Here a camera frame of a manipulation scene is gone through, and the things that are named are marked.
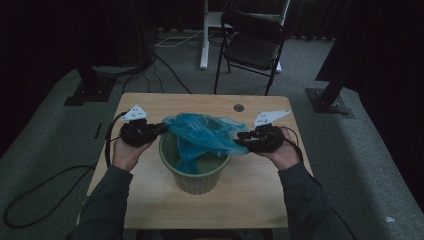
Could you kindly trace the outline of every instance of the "wastebasket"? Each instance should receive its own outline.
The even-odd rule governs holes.
[[[181,172],[176,169],[176,166],[182,162],[178,152],[177,138],[169,132],[161,136],[159,153],[165,166],[172,172],[178,187],[194,195],[211,191],[217,185],[222,170],[231,158],[229,155],[218,157],[206,153],[196,160],[199,174]]]

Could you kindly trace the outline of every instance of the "chair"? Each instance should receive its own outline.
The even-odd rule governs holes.
[[[231,26],[234,37],[230,37],[225,26]],[[222,57],[230,66],[255,72],[269,77],[265,95],[268,95],[285,40],[283,26],[270,19],[242,12],[229,11],[221,16],[223,40],[219,52],[218,68],[215,78],[214,94],[218,87]]]

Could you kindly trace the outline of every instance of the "plastic bag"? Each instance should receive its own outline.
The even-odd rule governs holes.
[[[197,174],[196,159],[204,153],[217,156],[242,156],[249,150],[233,141],[237,132],[250,129],[243,123],[227,117],[211,117],[204,114],[180,113],[163,120],[168,131],[176,135],[183,164],[179,171]]]

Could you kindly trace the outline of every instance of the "hand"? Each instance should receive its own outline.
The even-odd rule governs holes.
[[[283,135],[285,138],[294,142],[289,134],[289,131],[287,131],[287,129],[281,128],[281,131],[283,132]],[[278,170],[286,170],[300,162],[300,159],[296,153],[296,150],[287,141],[283,141],[283,144],[281,145],[281,147],[275,150],[275,152],[256,153],[256,154],[271,160]]]
[[[123,169],[127,172],[131,171],[138,163],[140,155],[152,145],[153,142],[146,143],[141,147],[132,147],[126,144],[122,139],[115,141],[112,165]]]

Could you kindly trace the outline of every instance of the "gray carpet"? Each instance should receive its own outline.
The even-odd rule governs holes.
[[[170,32],[159,38],[184,34]],[[192,93],[211,94],[219,53],[214,42],[219,42],[219,38],[211,40],[209,65],[204,71],[199,68],[200,41],[156,48],[155,51]],[[276,76],[269,95],[289,98],[314,174],[358,239],[424,239],[424,216],[358,95],[348,89],[341,93],[354,118],[314,113],[311,107],[305,88],[325,88],[327,85],[314,79],[331,46],[332,42],[321,40],[287,40],[281,57],[283,71]],[[104,72],[126,70],[105,66],[97,69]],[[158,59],[145,76],[149,81],[138,75],[126,85],[125,91],[187,92]],[[2,215],[7,203],[53,174],[75,165],[91,165],[98,160],[104,144],[102,136],[114,117],[126,79],[127,76],[118,79],[109,102],[85,103],[82,107],[63,106],[79,84],[76,71],[58,81],[0,160]],[[229,74],[223,68],[218,94],[263,95],[266,82],[260,75],[237,69]],[[100,137],[96,139],[100,123]],[[34,192],[19,202],[10,212],[10,218],[16,224],[24,224],[43,216],[84,171],[78,169],[61,175]],[[75,226],[92,173],[44,221],[22,229],[2,223],[0,239],[61,239]],[[245,239],[261,239],[255,230],[243,233]],[[286,229],[275,229],[274,235],[275,239],[288,239]],[[134,239],[135,231],[126,231],[125,237]],[[160,239],[157,233],[154,238]]]

